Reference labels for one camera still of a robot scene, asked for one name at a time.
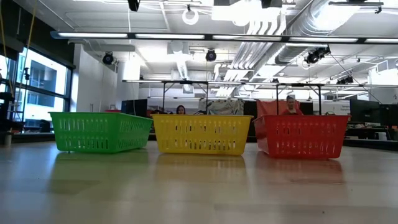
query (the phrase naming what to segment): green plastic basket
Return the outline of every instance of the green plastic basket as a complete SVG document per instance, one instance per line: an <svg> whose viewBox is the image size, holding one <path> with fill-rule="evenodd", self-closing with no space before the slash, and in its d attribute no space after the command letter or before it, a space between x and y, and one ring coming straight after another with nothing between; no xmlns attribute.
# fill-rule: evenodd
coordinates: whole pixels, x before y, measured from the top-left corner
<svg viewBox="0 0 398 224"><path fill-rule="evenodd" d="M50 112L58 150L114 153L147 144L152 119L124 113Z"/></svg>

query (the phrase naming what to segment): computer monitor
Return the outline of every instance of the computer monitor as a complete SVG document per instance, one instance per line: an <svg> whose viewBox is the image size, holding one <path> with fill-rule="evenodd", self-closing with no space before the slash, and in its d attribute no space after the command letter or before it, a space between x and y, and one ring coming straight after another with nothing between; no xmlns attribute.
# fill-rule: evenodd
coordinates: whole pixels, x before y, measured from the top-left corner
<svg viewBox="0 0 398 224"><path fill-rule="evenodd" d="M381 123L380 104L375 101L349 100L351 121Z"/></svg>
<svg viewBox="0 0 398 224"><path fill-rule="evenodd" d="M147 117L148 100L125 100L122 101L122 113Z"/></svg>
<svg viewBox="0 0 398 224"><path fill-rule="evenodd" d="M380 105L381 124L398 126L398 105Z"/></svg>
<svg viewBox="0 0 398 224"><path fill-rule="evenodd" d="M313 115L313 103L312 102L300 102L300 111L304 115Z"/></svg>

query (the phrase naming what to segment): red fabric panel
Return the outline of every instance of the red fabric panel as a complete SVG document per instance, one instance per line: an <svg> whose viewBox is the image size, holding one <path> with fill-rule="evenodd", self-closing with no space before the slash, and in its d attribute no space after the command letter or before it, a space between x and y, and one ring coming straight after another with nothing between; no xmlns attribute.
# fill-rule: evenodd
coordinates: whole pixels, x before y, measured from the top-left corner
<svg viewBox="0 0 398 224"><path fill-rule="evenodd" d="M274 101L259 101L257 100L257 117L261 117L262 115L276 115L276 100ZM279 100L279 115L281 115L286 109L286 101ZM296 109L300 108L300 102L295 101L294 107Z"/></svg>

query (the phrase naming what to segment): stage light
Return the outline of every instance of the stage light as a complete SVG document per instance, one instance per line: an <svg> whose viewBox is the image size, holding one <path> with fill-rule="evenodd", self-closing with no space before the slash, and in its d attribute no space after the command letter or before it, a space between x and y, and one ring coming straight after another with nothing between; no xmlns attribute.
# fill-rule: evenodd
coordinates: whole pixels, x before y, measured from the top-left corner
<svg viewBox="0 0 398 224"><path fill-rule="evenodd" d="M313 52L309 52L307 58L305 59L305 62L307 64L314 64L317 63L319 60L325 58L325 55L330 54L330 48L329 47L321 47L316 49Z"/></svg>
<svg viewBox="0 0 398 224"><path fill-rule="evenodd" d="M131 11L133 12L137 12L138 11L138 7L139 7L139 2L141 0L127 0L129 2L129 8Z"/></svg>
<svg viewBox="0 0 398 224"><path fill-rule="evenodd" d="M217 54L213 49L209 49L206 54L206 61L214 62L217 59Z"/></svg>
<svg viewBox="0 0 398 224"><path fill-rule="evenodd" d="M113 52L106 52L105 56L102 58L102 62L104 62L105 65L112 65L115 62Z"/></svg>

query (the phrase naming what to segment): person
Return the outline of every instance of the person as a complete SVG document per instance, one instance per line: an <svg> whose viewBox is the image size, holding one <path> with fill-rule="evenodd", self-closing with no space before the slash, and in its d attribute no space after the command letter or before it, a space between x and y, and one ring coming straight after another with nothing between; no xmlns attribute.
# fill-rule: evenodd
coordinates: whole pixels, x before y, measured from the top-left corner
<svg viewBox="0 0 398 224"><path fill-rule="evenodd" d="M294 108L294 102L295 100L291 96L287 96L287 109L283 111L282 115L304 115L300 109Z"/></svg>
<svg viewBox="0 0 398 224"><path fill-rule="evenodd" d="M185 114L185 107L180 105L177 107L176 114Z"/></svg>

